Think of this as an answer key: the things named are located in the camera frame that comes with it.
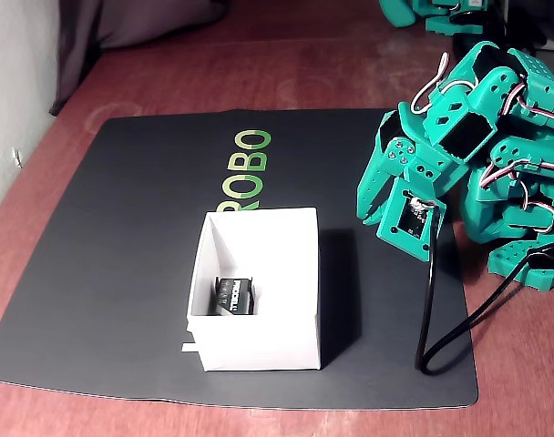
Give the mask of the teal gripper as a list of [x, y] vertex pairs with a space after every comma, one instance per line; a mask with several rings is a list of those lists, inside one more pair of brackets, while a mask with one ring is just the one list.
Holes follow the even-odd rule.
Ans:
[[356, 216], [364, 225], [378, 224], [387, 201], [376, 198], [391, 179], [400, 177], [416, 157], [417, 171], [431, 184], [437, 198], [443, 197], [469, 172], [468, 164], [459, 164], [440, 146], [432, 146], [425, 137], [423, 118], [411, 112], [406, 102], [397, 111], [387, 112], [374, 137], [374, 148], [356, 190]]

